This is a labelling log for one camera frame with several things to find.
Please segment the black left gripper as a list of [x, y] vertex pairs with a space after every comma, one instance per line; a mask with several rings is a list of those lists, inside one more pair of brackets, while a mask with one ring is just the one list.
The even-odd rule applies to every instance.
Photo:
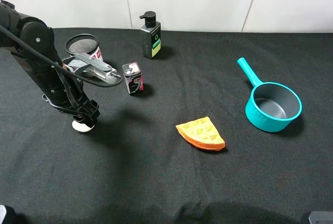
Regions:
[[41, 89], [43, 99], [59, 112], [72, 115], [73, 120], [93, 128], [100, 115], [98, 104], [89, 100], [83, 83], [49, 65], [33, 66], [33, 81]]

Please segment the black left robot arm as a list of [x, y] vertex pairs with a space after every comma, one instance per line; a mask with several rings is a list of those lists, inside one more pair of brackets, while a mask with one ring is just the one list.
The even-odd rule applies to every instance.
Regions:
[[59, 112], [72, 115], [76, 131], [92, 130], [100, 115], [98, 104], [84, 93], [83, 82], [64, 71], [67, 67], [55, 48], [52, 28], [40, 19], [17, 12], [9, 2], [1, 3], [1, 27], [48, 59], [40, 59], [1, 33], [1, 47], [10, 51], [43, 92], [43, 99]]

